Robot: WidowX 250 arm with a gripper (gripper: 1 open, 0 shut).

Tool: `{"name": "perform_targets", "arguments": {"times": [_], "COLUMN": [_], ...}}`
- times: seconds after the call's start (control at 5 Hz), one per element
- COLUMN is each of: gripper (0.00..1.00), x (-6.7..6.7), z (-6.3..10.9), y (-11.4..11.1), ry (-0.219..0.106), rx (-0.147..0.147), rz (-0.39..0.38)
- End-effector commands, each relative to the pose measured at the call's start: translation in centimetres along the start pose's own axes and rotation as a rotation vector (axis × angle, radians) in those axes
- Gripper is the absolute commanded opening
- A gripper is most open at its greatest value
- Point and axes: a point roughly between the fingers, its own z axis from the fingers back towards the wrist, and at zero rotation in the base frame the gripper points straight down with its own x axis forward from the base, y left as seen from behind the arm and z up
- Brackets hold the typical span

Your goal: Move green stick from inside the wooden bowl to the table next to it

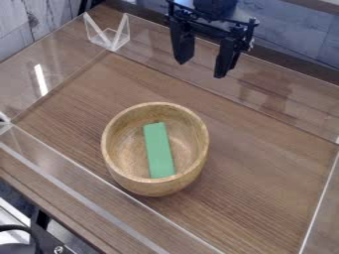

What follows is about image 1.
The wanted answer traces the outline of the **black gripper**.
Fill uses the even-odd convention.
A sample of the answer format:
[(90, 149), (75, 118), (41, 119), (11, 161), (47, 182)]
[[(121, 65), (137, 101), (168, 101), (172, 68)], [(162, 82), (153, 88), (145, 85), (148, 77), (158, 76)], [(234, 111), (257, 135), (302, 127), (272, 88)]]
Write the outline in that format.
[(238, 0), (165, 0), (173, 57), (184, 64), (194, 54), (194, 35), (220, 42), (214, 78), (234, 67), (240, 52), (253, 48), (258, 20), (238, 8)]

